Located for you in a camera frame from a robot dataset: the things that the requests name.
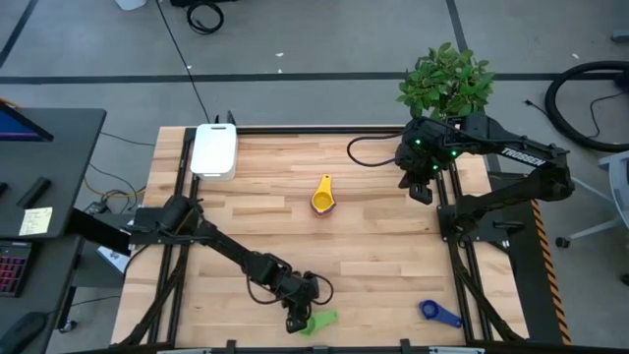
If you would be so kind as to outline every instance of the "white box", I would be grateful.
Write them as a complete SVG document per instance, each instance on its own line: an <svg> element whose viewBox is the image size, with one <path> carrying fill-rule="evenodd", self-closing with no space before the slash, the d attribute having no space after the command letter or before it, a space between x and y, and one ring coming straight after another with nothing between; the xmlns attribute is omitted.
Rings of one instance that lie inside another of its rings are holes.
<svg viewBox="0 0 629 354"><path fill-rule="evenodd" d="M233 124L201 124L197 128L190 170L205 181L229 181L236 175L238 137Z"/></svg>

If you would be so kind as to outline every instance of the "black hose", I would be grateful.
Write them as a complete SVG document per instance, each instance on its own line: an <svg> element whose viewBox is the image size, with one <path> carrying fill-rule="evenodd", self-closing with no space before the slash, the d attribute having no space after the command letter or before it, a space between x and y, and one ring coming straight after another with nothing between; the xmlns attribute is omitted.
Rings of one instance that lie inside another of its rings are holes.
<svg viewBox="0 0 629 354"><path fill-rule="evenodd" d="M545 106L546 113L548 114L548 119L550 120L550 123L552 123L554 128L559 131L559 133L584 148L591 148L605 152L623 152L629 149L629 144L597 142L587 136L584 136L579 131L574 129L563 118L563 116L557 109L556 99L559 88L566 81L570 80L570 78L572 78L573 76L595 70L618 70L623 72L629 70L629 62L599 61L586 63L582 65L577 65L576 67L561 74L559 78L557 78L555 81L552 82L552 84L550 84L550 87L546 92Z"/></svg>
<svg viewBox="0 0 629 354"><path fill-rule="evenodd" d="M193 12L201 6L207 6L208 8L213 10L216 14L218 14L218 25L214 26L213 28L207 28L199 20L193 17ZM225 16L223 15L223 12L220 10L220 8L216 6L216 4L214 4L213 1L206 1L206 0L197 1L193 3L192 5L190 5L188 7L187 17L188 17L188 25L193 31L195 31L198 34L212 34L216 32L217 30L219 30L221 27L223 27L223 23L225 22Z"/></svg>

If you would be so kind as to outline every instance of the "computer monitor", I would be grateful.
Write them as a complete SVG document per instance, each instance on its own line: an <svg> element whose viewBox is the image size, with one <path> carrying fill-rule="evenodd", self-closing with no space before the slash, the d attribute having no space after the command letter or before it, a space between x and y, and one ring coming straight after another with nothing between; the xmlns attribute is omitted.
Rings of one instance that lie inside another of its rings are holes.
<svg viewBox="0 0 629 354"><path fill-rule="evenodd" d="M50 133L0 102L0 142L52 142L53 139Z"/></svg>

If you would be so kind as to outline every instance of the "desk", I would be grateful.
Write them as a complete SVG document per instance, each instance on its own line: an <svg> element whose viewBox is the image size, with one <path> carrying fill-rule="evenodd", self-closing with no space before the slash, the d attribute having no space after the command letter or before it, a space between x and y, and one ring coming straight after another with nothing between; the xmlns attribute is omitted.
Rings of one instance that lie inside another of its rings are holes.
<svg viewBox="0 0 629 354"><path fill-rule="evenodd" d="M0 333L28 312L50 313L44 330L23 352L43 353L52 330L67 317L72 301L71 279L84 237L117 237L120 242L116 244L121 245L128 243L128 238L125 240L126 235L116 228L74 209L105 111L30 108L21 112L52 133L55 141L0 143L0 181L9 184L0 205L0 237L21 239L17 235L24 210L15 203L38 176L50 179L52 185L34 207L53 207L53 215L48 232L33 236L42 240L34 243L33 260L21 296L0 298Z"/></svg>
<svg viewBox="0 0 629 354"><path fill-rule="evenodd" d="M173 193L184 131L160 130L144 197L148 206L161 207ZM199 191L206 217L223 232L246 247L275 254L294 269L328 277L335 286L334 298L326 306L314 306L314 311L337 310L339 323L313 337L286 333L286 310L279 304L254 303L236 265L194 245L177 347L224 347L228 339L236 339L239 347L397 346L400 338L409 338L413 345L464 343L461 329L427 322L417 311L420 301L432 299L458 312L436 204L424 206L398 189L403 173L395 165L354 164L346 154L352 138L240 136L236 178L201 182ZM364 161L380 161L390 158L397 144L364 142L353 152ZM481 157L462 155L457 163L464 193L489 192ZM324 173L332 176L337 207L328 218L319 219L311 211L310 198ZM190 189L190 173L187 177L184 194ZM489 301L526 337L508 258L487 244L478 244L476 252ZM152 302L161 255L161 246L151 246L130 266L112 342L127 336ZM255 293L265 299L263 292ZM471 311L480 335L474 306ZM169 314L167 304L159 340L165 340Z"/></svg>

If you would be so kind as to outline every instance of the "green leaves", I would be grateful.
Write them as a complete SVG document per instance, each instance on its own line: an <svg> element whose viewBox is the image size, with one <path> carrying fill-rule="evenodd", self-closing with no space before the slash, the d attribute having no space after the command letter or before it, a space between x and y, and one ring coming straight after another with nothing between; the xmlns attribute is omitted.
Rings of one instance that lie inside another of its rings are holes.
<svg viewBox="0 0 629 354"><path fill-rule="evenodd" d="M459 109L457 114L458 115L467 115L467 114L470 114L471 112L472 112L472 104L466 103L466 104L463 105L463 107L461 107L461 109Z"/></svg>
<svg viewBox="0 0 629 354"><path fill-rule="evenodd" d="M436 89L431 89L427 95L429 100L439 100L439 91Z"/></svg>
<svg viewBox="0 0 629 354"><path fill-rule="evenodd" d="M459 53L451 43L429 48L399 84L403 94L396 100L409 106L414 117L431 111L431 118L444 119L482 110L493 93L494 73L486 71L487 60L477 62L473 56L472 50Z"/></svg>
<svg viewBox="0 0 629 354"><path fill-rule="evenodd" d="M439 53L444 53L446 50L450 49L451 46L452 46L452 43L450 42L441 44L441 46L439 47Z"/></svg>

